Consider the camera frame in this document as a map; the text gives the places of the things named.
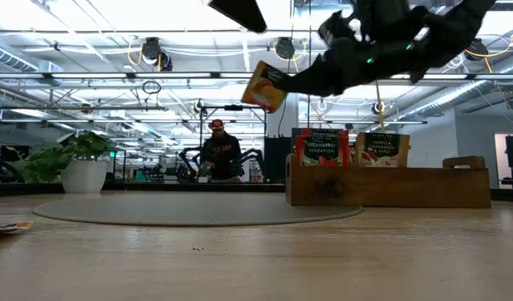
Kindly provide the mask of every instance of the round mat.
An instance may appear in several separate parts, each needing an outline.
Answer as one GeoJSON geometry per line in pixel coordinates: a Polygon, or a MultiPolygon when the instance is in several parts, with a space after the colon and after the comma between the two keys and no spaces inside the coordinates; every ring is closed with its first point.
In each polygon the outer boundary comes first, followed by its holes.
{"type": "Polygon", "coordinates": [[[148,226],[241,226],[350,217],[355,207],[293,207],[284,194],[166,192],[50,202],[33,212],[73,221],[148,226]]]}

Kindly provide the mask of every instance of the red cap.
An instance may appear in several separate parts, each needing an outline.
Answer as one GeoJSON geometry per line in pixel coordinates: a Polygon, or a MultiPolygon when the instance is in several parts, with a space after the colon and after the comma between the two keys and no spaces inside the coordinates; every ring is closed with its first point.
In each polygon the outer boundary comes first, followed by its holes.
{"type": "Polygon", "coordinates": [[[210,128],[213,130],[222,130],[223,129],[223,121],[221,120],[213,120],[210,123],[210,128]]]}

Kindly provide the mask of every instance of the wooden tabletop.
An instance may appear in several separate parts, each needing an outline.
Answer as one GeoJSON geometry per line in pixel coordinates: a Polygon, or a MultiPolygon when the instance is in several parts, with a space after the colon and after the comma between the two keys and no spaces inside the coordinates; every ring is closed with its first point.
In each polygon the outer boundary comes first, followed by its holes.
{"type": "Polygon", "coordinates": [[[31,215],[63,197],[72,196],[0,198],[0,223],[38,218],[29,232],[0,239],[0,300],[513,300],[513,203],[367,208],[343,220],[264,227],[31,215]]]}

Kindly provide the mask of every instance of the wooden crate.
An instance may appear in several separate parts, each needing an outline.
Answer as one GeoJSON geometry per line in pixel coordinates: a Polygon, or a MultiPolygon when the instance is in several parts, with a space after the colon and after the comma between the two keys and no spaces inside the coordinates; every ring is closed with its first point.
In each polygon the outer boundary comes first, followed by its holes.
{"type": "Polygon", "coordinates": [[[286,195],[293,206],[490,208],[482,157],[446,159],[442,168],[337,168],[296,161],[293,154],[287,157],[286,195]]]}

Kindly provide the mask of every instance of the white plant pot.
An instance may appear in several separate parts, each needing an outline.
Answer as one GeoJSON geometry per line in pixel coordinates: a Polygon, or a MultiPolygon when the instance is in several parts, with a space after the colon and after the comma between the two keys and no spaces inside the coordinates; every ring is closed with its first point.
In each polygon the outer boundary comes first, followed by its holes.
{"type": "Polygon", "coordinates": [[[108,162],[71,161],[62,171],[62,185],[67,193],[99,193],[106,179],[108,162]]]}

